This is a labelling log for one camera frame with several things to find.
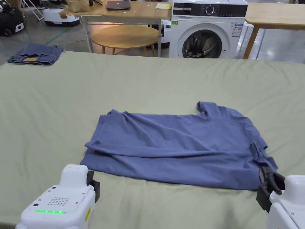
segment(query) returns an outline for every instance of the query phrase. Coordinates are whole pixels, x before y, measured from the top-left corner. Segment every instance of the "control panel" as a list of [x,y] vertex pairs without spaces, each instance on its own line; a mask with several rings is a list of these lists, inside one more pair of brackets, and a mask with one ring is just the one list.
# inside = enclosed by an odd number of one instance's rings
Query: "control panel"
[[179,3],[173,5],[173,15],[245,17],[248,5]]

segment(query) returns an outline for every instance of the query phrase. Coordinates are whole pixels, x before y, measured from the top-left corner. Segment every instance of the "wooden table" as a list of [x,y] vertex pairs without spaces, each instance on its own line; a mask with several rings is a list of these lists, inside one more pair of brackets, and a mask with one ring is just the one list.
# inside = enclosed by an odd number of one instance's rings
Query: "wooden table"
[[254,28],[243,59],[248,59],[259,29],[305,30],[305,5],[250,3],[246,22]]
[[152,55],[155,57],[153,44],[158,41],[158,31],[141,25],[110,26],[94,33],[91,40],[102,46],[102,54],[105,54],[105,47],[112,48],[112,55],[115,49],[143,48],[144,56],[148,56],[146,47],[151,46]]
[[114,22],[126,25],[138,24],[157,24],[159,25],[158,34],[158,57],[161,56],[161,29],[162,19],[171,19],[171,10],[155,9],[157,2],[130,2],[130,10],[111,10],[106,9],[107,0],[103,0],[103,5],[94,4],[90,11],[74,13],[70,9],[64,9],[60,12],[60,17],[80,16],[86,31],[87,43],[89,51],[92,53],[92,43],[90,32],[88,30],[88,22]]

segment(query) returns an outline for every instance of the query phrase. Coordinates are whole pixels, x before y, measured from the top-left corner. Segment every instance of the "round wooden stool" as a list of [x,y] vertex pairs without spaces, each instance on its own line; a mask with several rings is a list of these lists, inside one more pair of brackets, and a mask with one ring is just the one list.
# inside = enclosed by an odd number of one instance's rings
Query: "round wooden stool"
[[148,56],[146,46],[151,46],[152,55],[155,57],[153,44],[158,42],[158,30],[142,25],[118,25],[106,27],[94,33],[91,40],[97,45],[102,46],[102,53],[105,48],[112,48],[114,55],[115,49],[134,49],[143,48],[144,56]]

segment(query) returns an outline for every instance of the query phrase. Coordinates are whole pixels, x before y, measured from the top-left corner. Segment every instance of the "washing machine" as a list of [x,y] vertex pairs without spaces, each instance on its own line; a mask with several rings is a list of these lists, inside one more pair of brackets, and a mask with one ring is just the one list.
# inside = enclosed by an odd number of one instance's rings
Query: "washing machine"
[[247,11],[244,0],[173,0],[173,58],[235,58]]

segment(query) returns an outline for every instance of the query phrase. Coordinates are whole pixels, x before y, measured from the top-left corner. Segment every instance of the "white robot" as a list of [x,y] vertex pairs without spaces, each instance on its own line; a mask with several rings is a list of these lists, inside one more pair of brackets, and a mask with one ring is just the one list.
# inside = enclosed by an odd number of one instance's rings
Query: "white robot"
[[261,167],[256,200],[268,213],[267,229],[305,228],[305,176],[288,176]]
[[21,214],[16,229],[85,229],[94,216],[100,182],[84,165],[67,165],[53,185]]
[[[84,165],[67,165],[53,185],[21,214],[16,229],[88,229],[100,183]],[[256,200],[267,211],[267,229],[305,229],[305,176],[287,178],[269,167],[260,170]]]

